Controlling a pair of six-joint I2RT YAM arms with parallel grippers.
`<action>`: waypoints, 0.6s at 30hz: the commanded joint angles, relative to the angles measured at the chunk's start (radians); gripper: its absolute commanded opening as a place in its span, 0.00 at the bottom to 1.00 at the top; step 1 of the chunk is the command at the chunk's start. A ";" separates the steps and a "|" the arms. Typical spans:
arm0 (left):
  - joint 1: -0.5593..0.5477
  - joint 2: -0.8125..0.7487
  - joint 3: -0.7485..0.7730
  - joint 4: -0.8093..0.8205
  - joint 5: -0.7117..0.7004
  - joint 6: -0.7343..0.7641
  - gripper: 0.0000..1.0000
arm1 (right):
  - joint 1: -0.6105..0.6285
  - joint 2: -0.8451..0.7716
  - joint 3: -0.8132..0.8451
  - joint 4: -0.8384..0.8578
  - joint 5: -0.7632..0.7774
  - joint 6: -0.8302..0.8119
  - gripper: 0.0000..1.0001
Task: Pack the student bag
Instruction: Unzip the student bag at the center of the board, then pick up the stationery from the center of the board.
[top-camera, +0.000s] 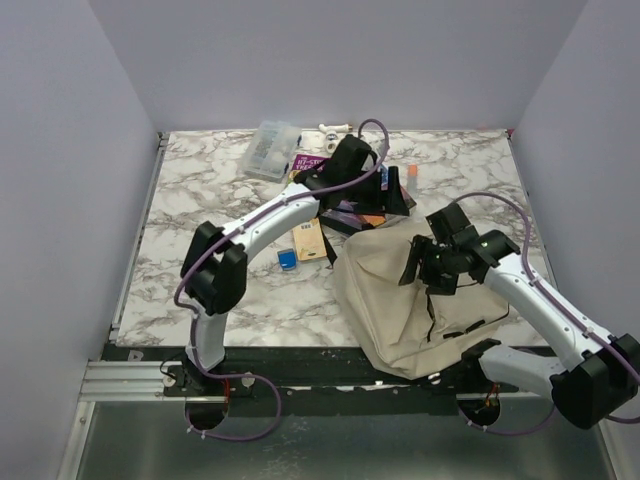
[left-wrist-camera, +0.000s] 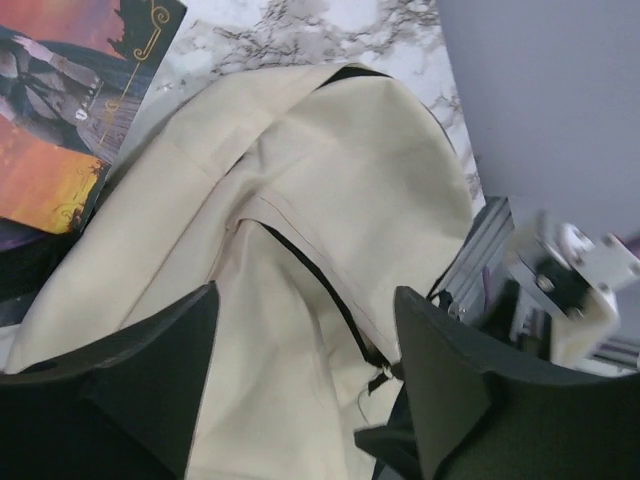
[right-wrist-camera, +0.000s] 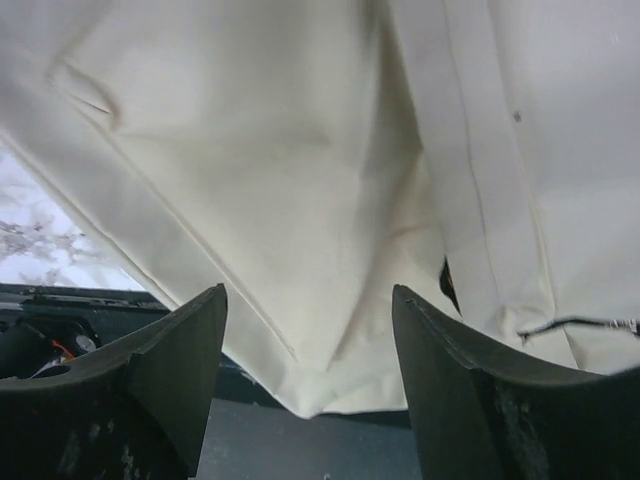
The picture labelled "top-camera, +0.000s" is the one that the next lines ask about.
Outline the orange rocket sharpener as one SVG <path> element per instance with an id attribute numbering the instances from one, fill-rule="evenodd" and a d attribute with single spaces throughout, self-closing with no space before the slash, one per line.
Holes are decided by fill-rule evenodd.
<path id="1" fill-rule="evenodd" d="M 418 166 L 416 164 L 410 164 L 407 167 L 406 189 L 412 197 L 418 195 Z"/>

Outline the banana eraser card pack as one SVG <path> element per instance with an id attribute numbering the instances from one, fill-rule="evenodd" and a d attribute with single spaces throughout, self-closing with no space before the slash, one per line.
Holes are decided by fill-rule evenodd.
<path id="1" fill-rule="evenodd" d="M 292 235 L 298 261 L 308 262 L 327 256 L 321 224 L 317 218 L 294 227 Z"/>

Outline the beige canvas student backpack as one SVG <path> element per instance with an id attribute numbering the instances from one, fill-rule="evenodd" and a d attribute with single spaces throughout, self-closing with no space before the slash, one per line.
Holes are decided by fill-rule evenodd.
<path id="1" fill-rule="evenodd" d="M 371 365 L 408 380 L 441 372 L 491 338 L 510 308 L 468 275 L 452 296 L 428 292 L 419 280 L 400 285 L 416 235 L 426 223 L 403 222 L 348 238 L 333 265 L 334 294 Z"/>

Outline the blue pencil sharpener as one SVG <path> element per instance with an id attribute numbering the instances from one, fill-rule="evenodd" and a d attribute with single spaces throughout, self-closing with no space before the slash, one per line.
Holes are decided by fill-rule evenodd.
<path id="1" fill-rule="evenodd" d="M 297 268 L 297 256 L 294 249 L 283 249 L 277 252 L 278 264 L 283 271 Z"/>

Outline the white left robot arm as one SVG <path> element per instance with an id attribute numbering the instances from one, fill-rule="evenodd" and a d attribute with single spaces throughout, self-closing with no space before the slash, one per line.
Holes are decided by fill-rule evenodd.
<path id="1" fill-rule="evenodd" d="M 388 135 L 374 148 L 361 134 L 348 134 L 329 159 L 300 171 L 272 200 L 223 227 L 204 222 L 196 229 L 174 303 L 192 313 L 187 382 L 197 393 L 209 395 L 221 385 L 227 317 L 245 295 L 248 266 L 258 253 L 343 202 L 362 204 L 368 214 L 409 216 L 398 170 L 383 164 L 389 146 Z"/>

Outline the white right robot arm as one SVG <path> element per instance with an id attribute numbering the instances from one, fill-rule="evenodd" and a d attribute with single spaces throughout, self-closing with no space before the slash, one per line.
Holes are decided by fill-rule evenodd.
<path id="1" fill-rule="evenodd" d="M 639 343 L 615 336 L 590 320 L 534 272 L 525 246 L 505 233 L 477 232 L 459 204 L 427 216 L 428 236 L 411 241 L 406 285 L 418 279 L 430 293 L 453 295 L 467 274 L 502 297 L 547 341 L 554 354 L 540 357 L 487 340 L 467 351 L 460 379 L 480 392 L 510 384 L 552 402 L 571 424 L 589 429 L 632 400 L 639 391 Z"/>

